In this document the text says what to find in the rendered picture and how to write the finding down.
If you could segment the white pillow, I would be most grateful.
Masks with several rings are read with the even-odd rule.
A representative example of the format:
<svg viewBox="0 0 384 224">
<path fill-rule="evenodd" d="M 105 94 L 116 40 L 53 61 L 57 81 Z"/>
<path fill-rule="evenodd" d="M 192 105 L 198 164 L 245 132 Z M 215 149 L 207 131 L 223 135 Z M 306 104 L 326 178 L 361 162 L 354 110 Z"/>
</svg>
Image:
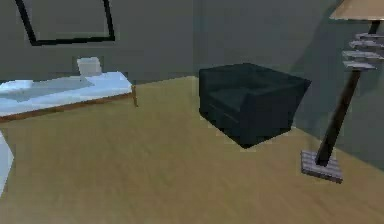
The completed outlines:
<svg viewBox="0 0 384 224">
<path fill-rule="evenodd" d="M 97 57 L 79 58 L 77 65 L 82 76 L 97 76 L 102 73 L 101 64 Z"/>
</svg>

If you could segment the floor lamp beige shade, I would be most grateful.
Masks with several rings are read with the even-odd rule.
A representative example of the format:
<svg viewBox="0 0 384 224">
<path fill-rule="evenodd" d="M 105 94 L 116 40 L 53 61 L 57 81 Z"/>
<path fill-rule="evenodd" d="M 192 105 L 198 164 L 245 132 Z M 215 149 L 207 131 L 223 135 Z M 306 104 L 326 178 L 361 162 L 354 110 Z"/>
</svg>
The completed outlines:
<svg viewBox="0 0 384 224">
<path fill-rule="evenodd" d="M 370 23 L 366 33 L 356 34 L 355 39 L 349 43 L 351 50 L 342 51 L 343 65 L 350 75 L 318 151 L 302 150 L 300 153 L 303 174 L 341 183 L 342 171 L 332 153 L 361 73 L 376 70 L 378 63 L 384 62 L 384 56 L 379 53 L 384 45 L 378 43 L 379 39 L 384 39 L 384 35 L 377 33 L 384 21 L 384 0 L 341 0 L 329 18 L 335 21 Z"/>
</svg>

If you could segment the white furniture corner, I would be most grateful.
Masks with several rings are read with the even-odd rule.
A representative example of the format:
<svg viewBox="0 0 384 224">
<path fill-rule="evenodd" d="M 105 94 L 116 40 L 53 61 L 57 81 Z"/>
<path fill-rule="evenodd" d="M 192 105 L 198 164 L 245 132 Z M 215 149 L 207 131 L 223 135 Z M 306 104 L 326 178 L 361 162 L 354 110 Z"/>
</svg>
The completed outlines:
<svg viewBox="0 0 384 224">
<path fill-rule="evenodd" d="M 0 131 L 0 196 L 3 194 L 14 155 Z"/>
</svg>

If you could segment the pale blue bed wooden frame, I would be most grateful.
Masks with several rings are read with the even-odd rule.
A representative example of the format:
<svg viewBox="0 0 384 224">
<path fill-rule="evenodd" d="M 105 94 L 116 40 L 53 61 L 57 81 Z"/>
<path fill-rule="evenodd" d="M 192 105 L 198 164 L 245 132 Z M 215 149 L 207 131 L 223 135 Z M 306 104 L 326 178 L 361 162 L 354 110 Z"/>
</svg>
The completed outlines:
<svg viewBox="0 0 384 224">
<path fill-rule="evenodd" d="M 43 81 L 0 82 L 0 123 L 62 112 L 122 98 L 138 106 L 136 85 L 122 72 Z"/>
</svg>

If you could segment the black framed wall picture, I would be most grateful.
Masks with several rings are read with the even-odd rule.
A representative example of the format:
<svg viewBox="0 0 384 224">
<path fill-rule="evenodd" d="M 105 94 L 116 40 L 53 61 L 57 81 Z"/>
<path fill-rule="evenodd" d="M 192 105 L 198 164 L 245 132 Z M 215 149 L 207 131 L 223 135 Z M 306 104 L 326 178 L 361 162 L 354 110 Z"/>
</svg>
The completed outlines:
<svg viewBox="0 0 384 224">
<path fill-rule="evenodd" d="M 96 43 L 96 42 L 108 42 L 108 41 L 116 40 L 109 0 L 101 0 L 103 2 L 104 13 L 106 17 L 106 24 L 108 28 L 107 36 L 87 37 L 87 38 L 82 37 L 82 38 L 72 38 L 72 39 L 52 39 L 52 40 L 48 40 L 48 39 L 38 40 L 36 38 L 24 1 L 23 0 L 14 0 L 14 1 L 17 6 L 18 12 L 20 14 L 24 29 L 27 33 L 29 42 L 32 46 L 44 46 L 44 45 L 53 46 L 53 45 L 66 45 L 66 44 Z"/>
</svg>

